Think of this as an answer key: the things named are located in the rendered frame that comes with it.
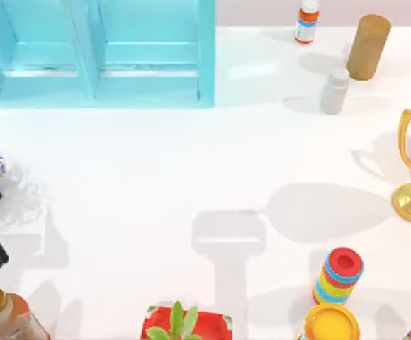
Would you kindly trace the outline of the orange and white bottle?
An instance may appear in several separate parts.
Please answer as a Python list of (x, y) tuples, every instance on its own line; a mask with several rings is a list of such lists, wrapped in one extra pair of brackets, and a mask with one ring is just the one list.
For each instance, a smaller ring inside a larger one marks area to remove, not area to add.
[(318, 0), (301, 0), (294, 35), (298, 43), (309, 44), (314, 40), (318, 18)]

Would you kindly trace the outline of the grey bottle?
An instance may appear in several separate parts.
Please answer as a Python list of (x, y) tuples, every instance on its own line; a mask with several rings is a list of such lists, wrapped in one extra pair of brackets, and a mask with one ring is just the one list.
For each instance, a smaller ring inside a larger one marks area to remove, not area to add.
[(328, 115), (341, 112), (349, 88), (349, 79), (349, 72), (343, 67), (334, 69), (328, 75), (320, 98), (322, 112)]

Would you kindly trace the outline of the brown cylindrical can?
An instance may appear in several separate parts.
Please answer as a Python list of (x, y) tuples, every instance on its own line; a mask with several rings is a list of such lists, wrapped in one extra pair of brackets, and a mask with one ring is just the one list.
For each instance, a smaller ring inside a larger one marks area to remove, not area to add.
[(360, 18), (346, 65), (352, 79), (368, 81), (373, 78), (390, 29), (390, 21), (378, 14)]

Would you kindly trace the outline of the stack of coloured rings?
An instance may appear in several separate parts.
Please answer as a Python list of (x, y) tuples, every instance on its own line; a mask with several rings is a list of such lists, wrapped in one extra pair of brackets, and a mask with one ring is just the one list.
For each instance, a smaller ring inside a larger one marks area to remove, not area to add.
[(316, 304), (344, 305), (364, 271), (364, 262), (353, 249), (339, 247), (325, 258), (313, 288)]

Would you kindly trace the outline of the red plant pot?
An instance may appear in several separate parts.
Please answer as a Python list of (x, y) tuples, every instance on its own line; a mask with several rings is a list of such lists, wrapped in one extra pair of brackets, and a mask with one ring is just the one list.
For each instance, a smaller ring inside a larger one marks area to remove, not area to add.
[(150, 306), (140, 339), (233, 340), (232, 318), (213, 312), (201, 312), (196, 306), (184, 310), (179, 301), (171, 307)]

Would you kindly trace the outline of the yellow cup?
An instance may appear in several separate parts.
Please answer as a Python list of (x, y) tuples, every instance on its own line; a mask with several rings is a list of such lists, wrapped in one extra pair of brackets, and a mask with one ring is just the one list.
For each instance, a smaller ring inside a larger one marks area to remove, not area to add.
[(319, 304), (305, 318), (303, 332), (296, 340), (359, 340), (355, 316), (341, 305)]

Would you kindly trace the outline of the light blue rack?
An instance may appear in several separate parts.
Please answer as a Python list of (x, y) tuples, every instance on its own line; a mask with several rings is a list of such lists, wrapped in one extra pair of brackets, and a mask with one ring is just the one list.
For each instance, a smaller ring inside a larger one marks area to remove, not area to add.
[(0, 108), (215, 102), (215, 0), (0, 0)]

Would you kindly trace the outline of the brown bottle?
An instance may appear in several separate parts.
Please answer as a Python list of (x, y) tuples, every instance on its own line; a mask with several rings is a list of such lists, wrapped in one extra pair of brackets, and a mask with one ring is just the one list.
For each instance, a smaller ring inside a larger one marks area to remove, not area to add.
[(51, 340), (28, 303), (0, 288), (0, 340)]

